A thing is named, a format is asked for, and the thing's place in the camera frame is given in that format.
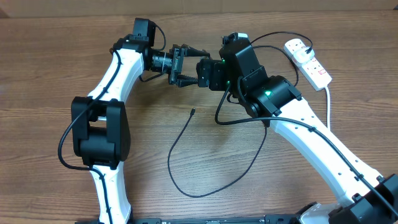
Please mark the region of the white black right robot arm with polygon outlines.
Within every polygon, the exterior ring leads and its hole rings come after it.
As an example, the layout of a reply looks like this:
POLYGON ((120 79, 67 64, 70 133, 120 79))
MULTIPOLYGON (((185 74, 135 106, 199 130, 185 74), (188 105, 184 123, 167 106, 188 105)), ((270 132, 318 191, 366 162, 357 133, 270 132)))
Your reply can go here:
POLYGON ((199 85, 231 93, 248 114, 291 143, 327 183, 336 202, 307 205, 292 223, 394 223, 397 176, 383 177, 355 156, 282 76, 268 76, 244 34, 224 37, 220 59, 197 64, 199 85))

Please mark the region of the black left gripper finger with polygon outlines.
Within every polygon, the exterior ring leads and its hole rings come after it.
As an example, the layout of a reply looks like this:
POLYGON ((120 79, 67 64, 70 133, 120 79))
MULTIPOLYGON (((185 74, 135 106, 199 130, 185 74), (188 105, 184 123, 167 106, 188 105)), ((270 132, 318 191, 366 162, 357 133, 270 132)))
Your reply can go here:
POLYGON ((178 75, 177 76, 177 86, 179 88, 183 88, 189 85, 196 85, 198 83, 197 78, 189 77, 186 75, 178 75))
POLYGON ((206 52, 205 50, 195 49, 187 44, 183 44, 182 48, 184 49, 185 57, 211 57, 209 52, 206 52))

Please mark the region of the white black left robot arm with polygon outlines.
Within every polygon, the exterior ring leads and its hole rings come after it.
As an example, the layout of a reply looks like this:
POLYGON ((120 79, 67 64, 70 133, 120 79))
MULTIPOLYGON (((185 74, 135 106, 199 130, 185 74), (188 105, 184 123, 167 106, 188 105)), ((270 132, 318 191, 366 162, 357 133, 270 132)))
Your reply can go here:
POLYGON ((96 223, 132 223, 132 206, 127 199, 124 162, 131 147, 125 103, 135 82, 146 70, 159 75, 176 71, 184 57, 209 57, 205 50, 174 45, 170 52, 155 49, 159 26, 137 18, 133 31, 117 40, 110 49, 111 65, 96 88, 71 104, 73 150, 82 170, 90 172, 95 183, 100 214, 96 223))

